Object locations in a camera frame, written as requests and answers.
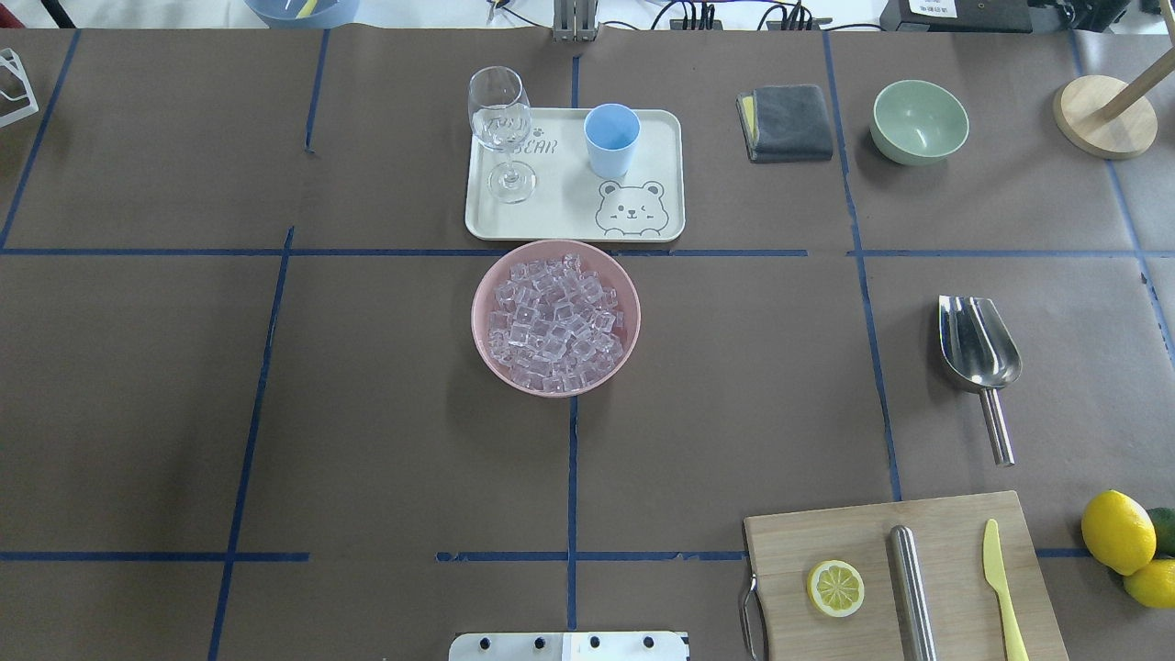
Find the blue tape line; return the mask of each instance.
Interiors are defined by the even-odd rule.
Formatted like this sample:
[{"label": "blue tape line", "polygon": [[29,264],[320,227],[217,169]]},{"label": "blue tape line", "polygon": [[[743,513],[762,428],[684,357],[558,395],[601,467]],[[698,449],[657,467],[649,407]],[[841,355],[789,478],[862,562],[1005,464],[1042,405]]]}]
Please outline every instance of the blue tape line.
[{"label": "blue tape line", "polygon": [[699,562],[733,562],[746,560],[744,551],[584,551],[583,562],[669,562],[673,560]]},{"label": "blue tape line", "polygon": [[690,249],[690,250],[665,250],[665,249],[622,249],[607,250],[607,254],[616,257],[806,257],[805,249]]},{"label": "blue tape line", "polygon": [[[1086,75],[1086,66],[1081,60],[1081,48],[1077,43],[1076,31],[1069,31],[1069,48],[1073,52],[1073,65],[1076,68],[1077,75]],[[1139,269],[1142,271],[1142,277],[1147,282],[1147,295],[1150,297],[1150,309],[1154,311],[1155,322],[1159,323],[1159,333],[1163,338],[1163,349],[1167,350],[1167,360],[1170,362],[1171,367],[1175,369],[1175,344],[1171,343],[1170,325],[1167,323],[1167,315],[1163,311],[1162,301],[1159,299],[1159,292],[1155,291],[1155,278],[1150,276],[1150,267],[1147,264],[1147,252],[1142,249],[1142,242],[1139,240],[1139,231],[1134,224],[1134,214],[1130,213],[1130,205],[1126,201],[1126,194],[1122,193],[1122,181],[1117,176],[1117,168],[1114,166],[1114,161],[1104,158],[1106,170],[1109,174],[1110,188],[1114,189],[1114,197],[1117,200],[1117,208],[1122,211],[1122,220],[1126,222],[1126,231],[1130,237],[1130,245],[1134,248],[1134,256],[1139,261]]]},{"label": "blue tape line", "polygon": [[274,248],[4,248],[13,256],[268,256],[282,254]]},{"label": "blue tape line", "polygon": [[1093,558],[1083,548],[1038,548],[1036,558]]},{"label": "blue tape line", "polygon": [[566,562],[568,554],[562,551],[463,551],[459,553],[438,553],[437,562]]},{"label": "blue tape line", "polygon": [[[438,553],[437,562],[568,562],[562,551],[463,551]],[[745,551],[577,551],[579,562],[734,562],[748,558]]]},{"label": "blue tape line", "polygon": [[870,299],[868,277],[865,272],[865,257],[862,256],[861,227],[857,217],[857,202],[853,201],[853,191],[848,184],[848,149],[845,147],[845,127],[840,119],[840,97],[837,95],[837,74],[832,63],[832,41],[828,33],[821,33],[824,38],[824,63],[828,69],[828,94],[832,96],[832,116],[837,124],[837,149],[840,151],[840,174],[845,184],[845,203],[848,205],[848,215],[852,218],[853,250],[857,261],[857,278],[861,288],[861,304],[865,310],[865,329],[870,338],[870,355],[873,358],[873,382],[877,386],[878,399],[881,404],[881,420],[885,426],[886,453],[889,456],[889,490],[893,500],[901,500],[901,478],[898,474],[898,451],[893,444],[893,427],[889,420],[889,402],[885,393],[885,377],[881,375],[881,352],[878,350],[877,325],[873,322],[873,302]]},{"label": "blue tape line", "polygon": [[[156,551],[4,551],[0,562],[223,562],[223,553]],[[309,562],[309,553],[242,553],[237,562]]]},{"label": "blue tape line", "polygon": [[1139,241],[1139,232],[1134,225],[1134,215],[1130,213],[1130,207],[1126,202],[1126,195],[1122,193],[1122,182],[1117,177],[1117,168],[1114,167],[1114,161],[1106,160],[1106,168],[1109,170],[1110,186],[1114,188],[1114,195],[1117,197],[1117,205],[1122,210],[1122,218],[1126,221],[1126,230],[1130,235],[1130,244],[1134,245],[1135,256],[1139,259],[1139,270],[1142,271],[1142,276],[1147,281],[1147,294],[1150,296],[1150,309],[1155,313],[1155,321],[1159,323],[1159,333],[1163,338],[1163,348],[1167,350],[1167,360],[1170,362],[1171,367],[1175,369],[1175,353],[1171,352],[1175,345],[1171,344],[1170,325],[1167,323],[1167,315],[1163,312],[1163,304],[1159,299],[1159,292],[1155,291],[1155,278],[1150,276],[1150,267],[1147,264],[1147,257],[1143,256],[1142,244]]},{"label": "blue tape line", "polygon": [[571,58],[571,107],[579,107],[579,58]]},{"label": "blue tape line", "polygon": [[4,229],[0,229],[0,248],[8,242],[8,232],[12,231],[12,223],[16,218],[16,208],[20,207],[20,198],[25,196],[25,184],[28,183],[28,175],[33,171],[33,161],[36,160],[38,151],[41,150],[41,141],[45,140],[45,129],[53,117],[53,109],[58,107],[58,97],[61,96],[61,87],[66,82],[66,74],[69,73],[69,65],[73,62],[74,52],[78,50],[78,40],[81,39],[81,31],[74,31],[73,39],[69,40],[69,49],[66,50],[66,59],[61,62],[61,73],[58,74],[58,83],[53,86],[53,95],[49,96],[48,104],[45,106],[45,114],[41,116],[41,126],[36,129],[36,137],[33,139],[33,148],[28,150],[28,160],[25,161],[25,170],[20,173],[20,182],[16,183],[16,191],[12,195],[12,204],[8,207],[8,217],[4,221]]},{"label": "blue tape line", "polygon": [[253,472],[253,456],[257,446],[257,430],[261,427],[261,405],[266,399],[266,384],[269,379],[269,362],[274,355],[274,335],[277,330],[277,313],[281,311],[282,294],[286,290],[286,271],[290,262],[290,243],[294,242],[294,228],[286,232],[286,244],[282,247],[282,263],[277,269],[277,285],[274,288],[274,304],[269,310],[269,328],[266,332],[266,350],[261,359],[261,373],[257,376],[257,393],[253,400],[253,418],[249,421],[249,439],[244,446],[244,460],[241,464],[241,483],[236,490],[236,507],[233,511],[233,527],[228,535],[228,551],[224,554],[224,573],[221,575],[221,592],[216,600],[216,618],[213,620],[213,636],[208,646],[208,661],[215,661],[220,649],[220,636],[224,628],[224,613],[228,609],[228,594],[233,585],[233,565],[236,561],[236,546],[241,538],[241,519],[244,515],[244,497],[249,492],[249,477]]},{"label": "blue tape line", "polygon": [[850,250],[847,256],[862,257],[1134,257],[1134,250]]},{"label": "blue tape line", "polygon": [[306,144],[303,149],[313,154],[310,136],[314,134],[314,115],[318,112],[318,92],[322,90],[322,72],[327,68],[327,45],[330,43],[330,29],[322,31],[322,46],[318,47],[318,70],[314,74],[314,92],[310,93],[310,112],[306,117]]},{"label": "blue tape line", "polygon": [[576,562],[578,561],[579,396],[571,398],[568,452],[568,630],[576,630]]},{"label": "blue tape line", "polygon": [[1073,52],[1073,66],[1077,72],[1077,76],[1086,75],[1086,65],[1081,61],[1081,48],[1077,46],[1077,31],[1069,31],[1069,50]]},{"label": "blue tape line", "polygon": [[499,257],[509,251],[501,248],[296,248],[290,254],[296,257]]},{"label": "blue tape line", "polygon": [[309,562],[309,553],[237,553],[234,562]]}]

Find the stainless steel rolling pin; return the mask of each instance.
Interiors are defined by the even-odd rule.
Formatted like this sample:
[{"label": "stainless steel rolling pin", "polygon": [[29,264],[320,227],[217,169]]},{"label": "stainless steel rolling pin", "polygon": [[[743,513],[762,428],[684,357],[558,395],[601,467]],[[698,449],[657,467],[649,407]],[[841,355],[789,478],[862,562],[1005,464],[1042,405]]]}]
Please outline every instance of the stainless steel rolling pin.
[{"label": "stainless steel rolling pin", "polygon": [[931,613],[922,589],[922,572],[918,566],[914,533],[906,526],[889,531],[889,553],[894,559],[899,608],[902,609],[902,649],[908,661],[938,661],[934,636],[931,634]]}]

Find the metal ice scoop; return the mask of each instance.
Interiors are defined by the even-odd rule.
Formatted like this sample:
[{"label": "metal ice scoop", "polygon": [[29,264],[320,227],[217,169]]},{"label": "metal ice scoop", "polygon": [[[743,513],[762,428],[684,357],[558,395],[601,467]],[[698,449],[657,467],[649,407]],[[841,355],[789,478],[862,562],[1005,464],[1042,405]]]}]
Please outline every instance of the metal ice scoop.
[{"label": "metal ice scoop", "polygon": [[995,303],[974,296],[939,296],[939,343],[951,380],[982,400],[995,463],[1014,466],[999,389],[1020,377],[1020,352]]}]

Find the scoop handle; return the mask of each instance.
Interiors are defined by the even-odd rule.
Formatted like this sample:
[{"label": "scoop handle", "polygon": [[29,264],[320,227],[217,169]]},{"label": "scoop handle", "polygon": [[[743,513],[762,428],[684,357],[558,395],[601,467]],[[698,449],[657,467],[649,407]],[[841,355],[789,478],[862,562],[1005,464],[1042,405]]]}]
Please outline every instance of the scoop handle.
[{"label": "scoop handle", "polygon": [[992,440],[992,453],[995,456],[996,466],[1015,466],[1008,425],[1003,421],[1003,407],[1000,406],[1000,392],[995,389],[983,389],[979,392],[979,399],[983,405],[987,438]]}]

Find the bear illustration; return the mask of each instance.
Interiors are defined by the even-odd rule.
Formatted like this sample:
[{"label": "bear illustration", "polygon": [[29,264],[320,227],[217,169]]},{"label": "bear illustration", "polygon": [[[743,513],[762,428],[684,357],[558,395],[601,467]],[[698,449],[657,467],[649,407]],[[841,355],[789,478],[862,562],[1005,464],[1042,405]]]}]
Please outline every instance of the bear illustration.
[{"label": "bear illustration", "polygon": [[662,203],[665,187],[660,182],[620,186],[616,181],[605,181],[599,186],[599,195],[596,224],[604,230],[604,236],[612,231],[624,236],[659,236],[662,229],[669,225],[669,211]]}]

